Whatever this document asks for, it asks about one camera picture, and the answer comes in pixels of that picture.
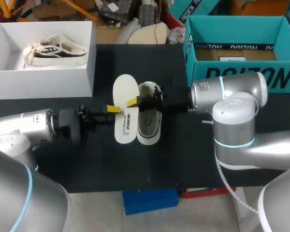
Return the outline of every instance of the black tabletop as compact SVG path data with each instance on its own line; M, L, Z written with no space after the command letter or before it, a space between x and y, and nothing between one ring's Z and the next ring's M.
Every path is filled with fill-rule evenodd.
M92 98L0 100L0 117L82 103L89 108L112 104L113 83L125 73L138 83L187 86L181 45L98 45ZM207 119L209 115L196 113L163 116L160 140L152 146L137 139L118 144L112 126L98 127L84 147L60 138L36 150L39 170L70 193L221 187L212 126L202 123ZM290 130L290 94L269 94L257 116L256 131L281 130ZM232 186L259 186L282 172L224 169L224 173Z

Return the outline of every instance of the plastic bag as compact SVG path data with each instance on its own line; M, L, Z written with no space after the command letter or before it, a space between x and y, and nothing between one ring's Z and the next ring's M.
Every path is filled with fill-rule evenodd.
M126 27L123 29L122 33L120 34L115 43L126 44L129 41L132 33L134 33L140 28L141 25L139 24L139 20L137 18L134 18L130 23L128 23L128 25L126 25Z
M171 30L169 36L170 44L182 44L185 40L186 28L177 27Z

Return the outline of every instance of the red crate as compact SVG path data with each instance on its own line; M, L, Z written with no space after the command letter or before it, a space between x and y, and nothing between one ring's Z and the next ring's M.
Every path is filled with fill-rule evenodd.
M196 197L208 197L208 196L215 196L215 195L221 195L221 194L227 194L229 193L227 188L216 188L209 191L193 191L193 192L186 192L185 190L182 190L182 194L184 198L196 198Z

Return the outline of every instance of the shoe insole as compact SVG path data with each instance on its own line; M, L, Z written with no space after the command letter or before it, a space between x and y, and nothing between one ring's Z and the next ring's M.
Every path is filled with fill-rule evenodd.
M132 76L124 74L115 80L113 101L121 109L121 113L115 117L115 139L120 144L131 143L136 138L139 108L127 108L127 101L139 95L139 87Z

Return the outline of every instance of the sneaker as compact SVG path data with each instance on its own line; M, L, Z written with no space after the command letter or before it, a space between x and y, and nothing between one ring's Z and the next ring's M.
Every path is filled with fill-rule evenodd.
M155 87L161 91L156 83L147 81L139 85L140 96L153 96ZM137 139L144 145L153 145L158 142L161 133L162 113L156 109L139 112L139 128Z
M25 65L81 65L86 64L87 49L68 40L63 35L54 35L39 43L30 43L23 51Z

